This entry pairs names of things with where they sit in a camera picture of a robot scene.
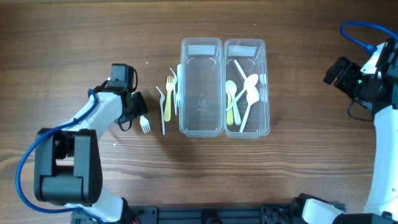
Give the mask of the white bent plastic fork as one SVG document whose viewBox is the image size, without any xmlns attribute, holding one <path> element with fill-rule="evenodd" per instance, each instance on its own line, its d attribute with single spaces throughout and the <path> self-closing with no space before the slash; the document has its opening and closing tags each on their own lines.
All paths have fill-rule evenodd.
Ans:
<svg viewBox="0 0 398 224">
<path fill-rule="evenodd" d="M 156 86 L 156 89 L 159 91 L 160 93 L 160 100 L 159 100 L 159 105 L 160 105 L 160 115 L 161 115 L 161 124 L 162 124 L 162 134 L 165 136 L 165 121 L 164 121 L 164 102 L 165 102 L 165 95 L 163 93 L 163 91 Z"/>
</svg>

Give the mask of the yellow plastic fork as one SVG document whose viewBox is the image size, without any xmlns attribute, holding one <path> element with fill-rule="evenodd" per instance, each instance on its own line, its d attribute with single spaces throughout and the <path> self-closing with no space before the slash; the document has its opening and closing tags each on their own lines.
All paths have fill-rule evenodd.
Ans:
<svg viewBox="0 0 398 224">
<path fill-rule="evenodd" d="M 171 95 L 174 89 L 174 77 L 168 76 L 166 83 L 167 97 L 164 110 L 164 121 L 169 122 L 171 119 Z"/>
</svg>

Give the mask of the pale blue plastic fork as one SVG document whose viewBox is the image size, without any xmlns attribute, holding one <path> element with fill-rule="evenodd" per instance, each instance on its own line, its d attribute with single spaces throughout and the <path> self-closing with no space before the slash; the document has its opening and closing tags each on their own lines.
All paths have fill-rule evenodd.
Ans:
<svg viewBox="0 0 398 224">
<path fill-rule="evenodd" d="M 176 93 L 176 106 L 180 108 L 180 100 L 181 100 L 181 64 L 177 65 L 177 93 Z"/>
</svg>

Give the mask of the white spoon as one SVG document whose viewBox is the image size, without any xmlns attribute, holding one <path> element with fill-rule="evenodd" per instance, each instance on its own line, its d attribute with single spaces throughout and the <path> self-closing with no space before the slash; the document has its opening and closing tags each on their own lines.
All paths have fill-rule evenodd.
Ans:
<svg viewBox="0 0 398 224">
<path fill-rule="evenodd" d="M 243 93 L 246 90 L 249 90 L 252 87 L 256 86 L 258 79 L 259 75 L 255 73 L 250 75 L 247 79 L 245 79 L 243 89 L 239 92 L 239 94 L 235 97 L 235 99 L 232 100 L 232 102 L 229 104 L 226 110 L 229 111 L 233 107 L 233 105 L 240 99 L 240 97 L 243 95 Z"/>
<path fill-rule="evenodd" d="M 227 105 L 229 106 L 236 98 L 237 86 L 234 81 L 227 80 L 226 81 L 226 93 L 227 93 Z M 239 114 L 237 102 L 233 103 L 233 107 L 231 110 L 227 112 L 227 124 L 232 125 L 233 123 L 240 125 L 241 124 L 241 116 Z"/>
<path fill-rule="evenodd" d="M 256 87 L 253 87 L 252 89 L 248 90 L 247 95 L 246 95 L 246 101 L 248 103 L 248 107 L 246 108 L 246 111 L 245 111 L 245 114 L 244 114 L 240 129 L 239 129 L 240 133 L 242 133 L 244 131 L 245 125 L 246 125 L 247 120 L 248 120 L 248 116 L 249 116 L 249 112 L 250 112 L 251 106 L 254 103 L 258 102 L 259 99 L 260 99 L 259 91 L 258 91 L 258 89 Z"/>
</svg>

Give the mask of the white spoon crosswise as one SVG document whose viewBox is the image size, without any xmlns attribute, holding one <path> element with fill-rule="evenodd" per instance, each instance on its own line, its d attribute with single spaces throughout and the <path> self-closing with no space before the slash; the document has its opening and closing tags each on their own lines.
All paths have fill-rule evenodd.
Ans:
<svg viewBox="0 0 398 224">
<path fill-rule="evenodd" d="M 241 76 L 244 78 L 244 81 L 245 81 L 245 79 L 247 79 L 248 77 L 247 77 L 246 74 L 244 73 L 242 67 L 240 66 L 240 64 L 238 63 L 237 60 L 234 60 L 234 63 L 235 63 L 235 65 L 236 65 L 238 71 L 240 72 Z"/>
</svg>

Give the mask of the yellow plastic spoon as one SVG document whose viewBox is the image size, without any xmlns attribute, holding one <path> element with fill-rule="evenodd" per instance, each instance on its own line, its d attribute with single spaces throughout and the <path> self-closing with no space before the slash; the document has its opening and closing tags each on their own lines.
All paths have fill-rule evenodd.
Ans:
<svg viewBox="0 0 398 224">
<path fill-rule="evenodd" d="M 229 106 L 229 104 L 232 102 L 231 93 L 227 90 L 226 94 L 227 94 L 227 106 Z M 227 121 L 227 125 L 233 125 L 234 124 L 233 110 L 232 109 L 227 111 L 226 121 Z"/>
</svg>

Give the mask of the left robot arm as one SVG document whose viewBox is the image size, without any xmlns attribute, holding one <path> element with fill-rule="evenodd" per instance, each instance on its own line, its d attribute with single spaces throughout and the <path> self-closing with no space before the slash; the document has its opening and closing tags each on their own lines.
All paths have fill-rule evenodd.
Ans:
<svg viewBox="0 0 398 224">
<path fill-rule="evenodd" d="M 127 131 L 147 113 L 136 91 L 137 72 L 114 63 L 109 80 L 88 91 L 88 102 L 68 122 L 37 133 L 34 195 L 41 202 L 84 213 L 99 223 L 135 223 L 127 201 L 103 187 L 98 141 L 113 123 Z"/>
</svg>

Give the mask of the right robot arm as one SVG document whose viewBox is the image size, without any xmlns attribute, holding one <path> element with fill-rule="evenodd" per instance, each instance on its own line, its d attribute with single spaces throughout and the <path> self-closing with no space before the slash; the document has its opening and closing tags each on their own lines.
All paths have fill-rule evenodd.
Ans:
<svg viewBox="0 0 398 224">
<path fill-rule="evenodd" d="M 363 67 L 340 57 L 323 81 L 371 112 L 376 153 L 371 189 L 362 213 L 349 214 L 332 203 L 300 194 L 288 219 L 301 223 L 397 223 L 397 40 L 377 46 Z"/>
</svg>

